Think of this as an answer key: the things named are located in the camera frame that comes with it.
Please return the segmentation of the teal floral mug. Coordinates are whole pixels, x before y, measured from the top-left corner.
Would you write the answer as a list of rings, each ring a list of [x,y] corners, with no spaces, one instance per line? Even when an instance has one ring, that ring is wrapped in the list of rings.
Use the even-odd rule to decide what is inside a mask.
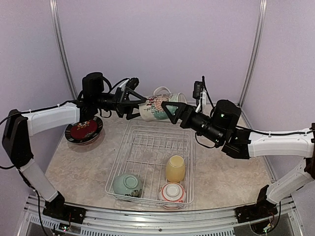
[[[144,121],[166,120],[168,116],[162,107],[162,102],[182,102],[186,103],[183,93],[172,93],[167,87],[158,87],[152,96],[147,97],[147,101],[139,106],[139,113]]]

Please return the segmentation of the dark red oval dish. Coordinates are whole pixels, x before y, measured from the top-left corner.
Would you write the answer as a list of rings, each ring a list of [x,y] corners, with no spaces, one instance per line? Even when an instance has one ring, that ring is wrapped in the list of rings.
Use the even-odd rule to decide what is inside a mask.
[[[97,130],[97,122],[94,120],[89,120],[85,122],[80,122],[75,124],[70,129],[70,135],[74,139],[83,140],[89,138]]]

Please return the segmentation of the yellow cup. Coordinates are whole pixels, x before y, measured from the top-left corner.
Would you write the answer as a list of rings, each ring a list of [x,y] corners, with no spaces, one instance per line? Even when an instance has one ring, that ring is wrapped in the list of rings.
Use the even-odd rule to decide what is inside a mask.
[[[169,158],[165,177],[169,182],[180,182],[184,179],[186,172],[186,164],[182,156],[173,155]]]

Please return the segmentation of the black plate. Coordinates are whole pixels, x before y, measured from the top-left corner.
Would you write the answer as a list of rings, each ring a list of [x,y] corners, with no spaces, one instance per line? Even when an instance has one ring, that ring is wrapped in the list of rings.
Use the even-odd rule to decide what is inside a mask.
[[[94,120],[97,122],[97,130],[96,132],[91,135],[89,138],[87,139],[83,139],[83,140],[77,140],[77,139],[74,139],[73,137],[71,137],[70,135],[70,129],[75,125],[72,125],[72,124],[69,124],[67,127],[66,127],[66,130],[65,130],[65,138],[70,142],[70,143],[80,143],[80,142],[84,142],[84,141],[87,141],[87,140],[91,140],[91,139],[94,139],[95,137],[98,137],[100,132],[102,131],[103,129],[103,121],[101,120],[101,118],[97,117],[97,116],[94,116],[93,119],[91,120]]]

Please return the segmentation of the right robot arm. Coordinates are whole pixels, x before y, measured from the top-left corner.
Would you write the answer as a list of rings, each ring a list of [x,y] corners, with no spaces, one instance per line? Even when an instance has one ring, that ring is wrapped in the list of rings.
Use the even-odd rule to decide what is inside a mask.
[[[219,100],[209,116],[196,107],[181,102],[162,102],[162,108],[173,124],[180,121],[183,129],[213,142],[214,148],[234,159],[252,157],[300,157],[302,160],[290,172],[260,191],[252,214],[262,218],[292,192],[315,179],[315,128],[297,131],[257,131],[241,128],[241,109],[228,100]]]

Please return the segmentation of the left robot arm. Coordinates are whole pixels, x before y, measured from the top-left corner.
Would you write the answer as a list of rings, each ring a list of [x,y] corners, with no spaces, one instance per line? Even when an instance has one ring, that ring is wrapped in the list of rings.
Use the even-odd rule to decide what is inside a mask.
[[[51,107],[28,111],[13,109],[1,121],[5,124],[2,146],[13,167],[26,184],[47,203],[59,219],[69,214],[63,195],[53,186],[34,159],[31,142],[37,135],[62,126],[91,120],[101,111],[115,112],[118,117],[138,117],[133,110],[146,101],[135,89],[139,79],[125,78],[112,85],[101,72],[92,72],[82,79],[82,90],[74,100]]]

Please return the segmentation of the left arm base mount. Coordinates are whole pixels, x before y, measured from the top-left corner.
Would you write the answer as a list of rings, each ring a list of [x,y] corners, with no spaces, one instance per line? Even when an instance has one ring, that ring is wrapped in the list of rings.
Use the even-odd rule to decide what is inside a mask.
[[[83,224],[86,209],[77,206],[66,205],[63,201],[45,202],[43,215],[70,223]]]

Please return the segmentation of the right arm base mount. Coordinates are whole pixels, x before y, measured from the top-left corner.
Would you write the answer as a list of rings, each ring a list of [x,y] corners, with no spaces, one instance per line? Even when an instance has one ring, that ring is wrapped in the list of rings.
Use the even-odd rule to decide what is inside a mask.
[[[268,187],[269,185],[266,185],[260,190],[255,204],[235,208],[238,223],[258,220],[278,213],[277,205],[267,200]]]

